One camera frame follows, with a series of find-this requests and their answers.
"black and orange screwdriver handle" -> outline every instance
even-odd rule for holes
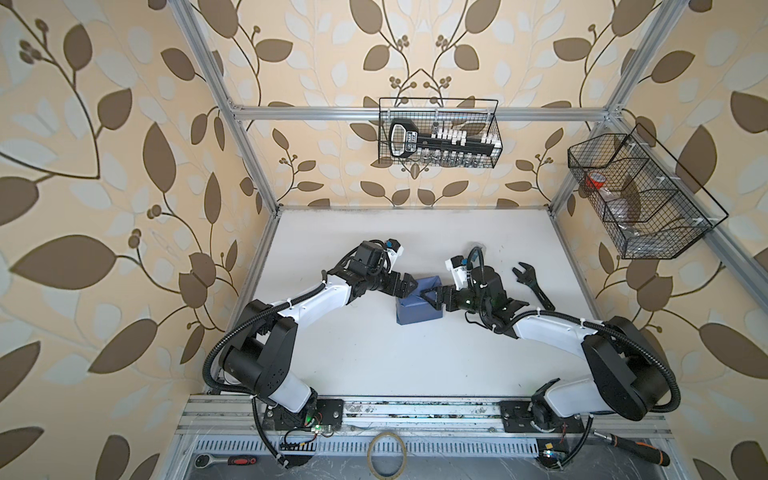
[[[642,458],[646,462],[661,465],[663,467],[670,464],[670,456],[664,450],[652,447],[647,443],[632,442],[631,440],[623,439],[612,433],[594,432],[594,434],[606,442],[609,442],[612,447],[626,450],[627,452]]]

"blue box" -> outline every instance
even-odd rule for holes
[[[397,323],[408,325],[410,323],[425,322],[442,318],[442,308],[435,310],[419,295],[422,290],[427,290],[436,286],[441,286],[439,276],[429,276],[416,280],[419,286],[406,298],[397,299]]]

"wire basket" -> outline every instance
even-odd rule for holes
[[[647,152],[647,140],[674,161],[668,174]],[[668,260],[728,217],[722,205],[642,125],[629,134],[602,134],[568,148],[568,168],[624,259]],[[715,217],[694,202],[719,210]]]
[[[435,100],[379,99],[379,162],[495,167],[504,148],[496,121],[498,101]]]

